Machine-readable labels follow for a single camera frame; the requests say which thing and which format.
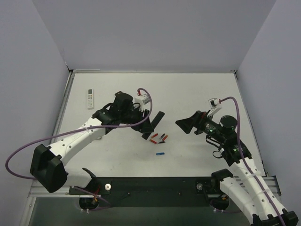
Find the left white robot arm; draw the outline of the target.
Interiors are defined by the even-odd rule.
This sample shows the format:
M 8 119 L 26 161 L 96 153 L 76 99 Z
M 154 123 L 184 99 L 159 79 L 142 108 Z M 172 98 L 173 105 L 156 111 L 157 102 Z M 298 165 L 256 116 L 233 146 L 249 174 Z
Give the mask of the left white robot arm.
M 132 97 L 122 91 L 115 93 L 114 101 L 97 110 L 80 128 L 65 133 L 63 139 L 49 146 L 37 146 L 33 152 L 30 173 L 48 192 L 53 193 L 67 181 L 67 163 L 87 145 L 113 129 L 130 127 L 140 132 L 143 139 L 148 139 L 165 115 L 164 112 L 158 112 L 150 120 L 152 110 L 146 109 L 146 105 L 151 103 L 147 94 Z

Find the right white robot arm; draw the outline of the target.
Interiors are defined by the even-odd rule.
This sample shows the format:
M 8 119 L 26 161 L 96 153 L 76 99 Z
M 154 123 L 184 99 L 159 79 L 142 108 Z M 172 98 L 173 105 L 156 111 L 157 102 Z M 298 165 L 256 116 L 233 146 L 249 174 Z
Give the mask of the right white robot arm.
M 220 144 L 219 152 L 228 169 L 212 173 L 217 188 L 226 194 L 243 212 L 252 226 L 295 226 L 298 217 L 288 211 L 275 197 L 255 165 L 251 153 L 237 140 L 237 120 L 223 116 L 219 123 L 207 112 L 196 111 L 191 117 L 177 120 L 186 134 L 193 128 L 196 135 L 205 133 Z

